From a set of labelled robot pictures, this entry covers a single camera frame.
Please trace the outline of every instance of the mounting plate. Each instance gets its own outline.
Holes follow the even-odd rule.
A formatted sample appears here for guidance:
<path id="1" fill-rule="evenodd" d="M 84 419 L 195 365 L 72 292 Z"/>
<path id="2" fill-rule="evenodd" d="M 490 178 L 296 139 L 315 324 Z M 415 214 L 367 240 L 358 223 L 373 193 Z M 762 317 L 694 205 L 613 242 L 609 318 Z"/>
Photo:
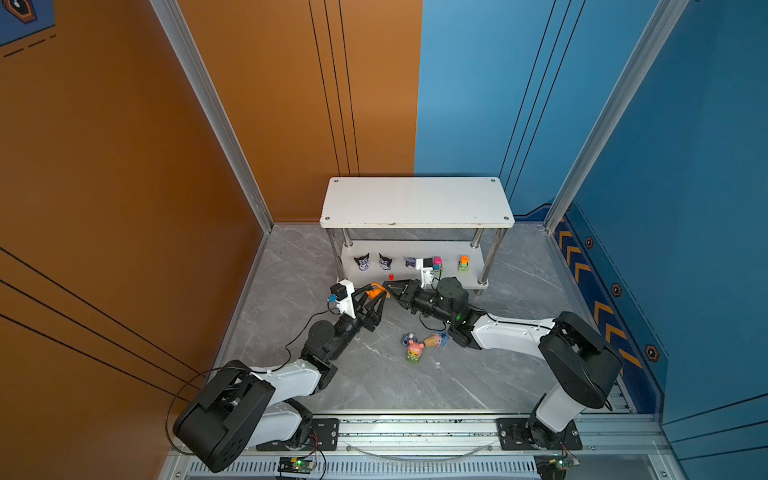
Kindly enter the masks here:
<path id="1" fill-rule="evenodd" d="M 502 444 L 502 450 L 536 450 L 524 439 L 525 423 L 527 419 L 496 419 L 498 440 Z M 576 423 L 571 420 L 565 427 L 565 448 L 568 450 L 581 450 L 581 437 L 576 429 Z"/>
<path id="2" fill-rule="evenodd" d="M 317 446 L 324 452 L 336 450 L 336 441 L 339 438 L 339 419 L 312 419 L 311 432 L 317 433 Z M 297 449 L 293 445 L 289 447 L 286 442 L 267 442 L 256 446 L 259 452 L 298 452 L 312 450 L 315 446 L 315 438 L 310 434 L 306 446 Z"/>

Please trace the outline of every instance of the white table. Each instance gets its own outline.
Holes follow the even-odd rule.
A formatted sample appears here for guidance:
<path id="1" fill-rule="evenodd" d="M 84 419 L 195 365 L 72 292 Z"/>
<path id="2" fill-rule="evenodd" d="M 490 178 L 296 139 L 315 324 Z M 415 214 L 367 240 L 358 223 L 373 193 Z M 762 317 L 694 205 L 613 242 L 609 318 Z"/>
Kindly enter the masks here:
<path id="1" fill-rule="evenodd" d="M 495 177 L 333 177 L 328 183 L 320 226 L 325 228 L 340 279 L 362 286 L 420 278 L 407 268 L 404 257 L 441 257 L 442 277 L 455 276 L 467 290 L 480 294 L 488 288 L 488 273 L 507 229 L 515 224 L 501 181 Z M 472 241 L 354 240 L 351 228 L 474 228 Z M 495 228 L 488 257 L 483 259 L 480 236 Z M 336 230 L 343 232 L 343 248 L 336 246 Z M 360 271 L 355 257 L 370 254 L 369 268 Z M 379 254 L 392 258 L 392 270 L 379 266 Z M 458 270 L 462 255 L 467 272 Z"/>

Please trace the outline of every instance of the pink bear figurine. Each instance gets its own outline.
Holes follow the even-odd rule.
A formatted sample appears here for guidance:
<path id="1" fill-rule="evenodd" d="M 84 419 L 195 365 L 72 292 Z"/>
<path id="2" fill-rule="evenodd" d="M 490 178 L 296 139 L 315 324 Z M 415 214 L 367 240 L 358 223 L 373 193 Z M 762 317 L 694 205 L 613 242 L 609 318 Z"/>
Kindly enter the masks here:
<path id="1" fill-rule="evenodd" d="M 408 341 L 408 355 L 406 359 L 410 363 L 418 363 L 422 356 L 422 350 L 424 349 L 423 343 L 416 343 L 413 340 Z"/>

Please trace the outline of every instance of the metal table leg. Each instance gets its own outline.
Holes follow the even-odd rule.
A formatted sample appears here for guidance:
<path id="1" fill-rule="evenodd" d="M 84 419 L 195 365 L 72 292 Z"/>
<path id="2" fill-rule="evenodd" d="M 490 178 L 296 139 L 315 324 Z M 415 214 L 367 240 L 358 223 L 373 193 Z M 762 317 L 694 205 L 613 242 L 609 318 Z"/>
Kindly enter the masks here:
<path id="1" fill-rule="evenodd" d="M 484 229 L 482 228 L 478 228 L 477 230 L 475 230 L 475 237 L 472 238 L 472 243 L 469 244 L 470 247 L 472 248 L 480 247 L 480 237 L 482 236 L 483 230 Z"/>
<path id="2" fill-rule="evenodd" d="M 488 285 L 488 274 L 491 272 L 493 257 L 496 256 L 496 251 L 498 250 L 498 247 L 502 244 L 502 240 L 504 239 L 504 235 L 507 233 L 507 230 L 508 229 L 506 228 L 496 229 L 496 235 L 494 235 L 493 243 L 491 243 L 491 251 L 488 252 L 488 257 L 485 259 L 485 266 L 482 267 L 482 272 L 480 272 L 480 278 L 478 278 L 478 283 L 480 285 L 483 285 L 483 286 Z M 480 295 L 482 293 L 482 290 L 477 290 L 476 293 Z"/>
<path id="3" fill-rule="evenodd" d="M 349 238 L 349 230 L 343 228 L 341 231 L 344 233 L 344 246 L 350 248 L 352 246 L 352 239 Z"/>
<path id="4" fill-rule="evenodd" d="M 341 257 L 339 257 L 339 251 L 336 249 L 336 230 L 333 228 L 326 228 L 328 232 L 328 241 L 331 244 L 331 250 L 333 251 L 333 258 L 336 260 L 336 276 L 339 280 L 344 280 L 344 266 L 341 264 Z"/>

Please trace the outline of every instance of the gray marble floor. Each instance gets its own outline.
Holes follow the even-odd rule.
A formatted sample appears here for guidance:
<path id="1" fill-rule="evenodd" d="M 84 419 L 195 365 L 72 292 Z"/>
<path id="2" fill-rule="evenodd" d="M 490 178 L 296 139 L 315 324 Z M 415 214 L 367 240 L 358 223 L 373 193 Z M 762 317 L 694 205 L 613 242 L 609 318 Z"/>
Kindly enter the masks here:
<path id="1" fill-rule="evenodd" d="M 354 230 L 354 238 L 459 240 L 470 230 Z M 482 239 L 488 251 L 492 232 Z M 319 225 L 277 224 L 266 243 L 247 302 L 224 353 L 247 365 L 279 365 L 283 345 L 313 313 L 326 308 L 336 282 L 328 236 Z M 560 268 L 548 252 L 541 228 L 518 223 L 504 238 L 488 290 L 470 302 L 502 316 L 545 318 L 573 310 Z M 314 321 L 336 321 L 331 313 Z M 530 412 L 554 384 L 540 360 L 504 350 L 463 349 L 453 342 L 426 349 L 421 362 L 406 361 L 403 333 L 420 339 L 430 332 L 394 301 L 385 305 L 375 332 L 360 332 L 335 361 L 339 371 L 329 387 L 300 401 L 314 412 L 337 409 L 504 409 Z M 306 331 L 290 347 L 300 354 Z"/>

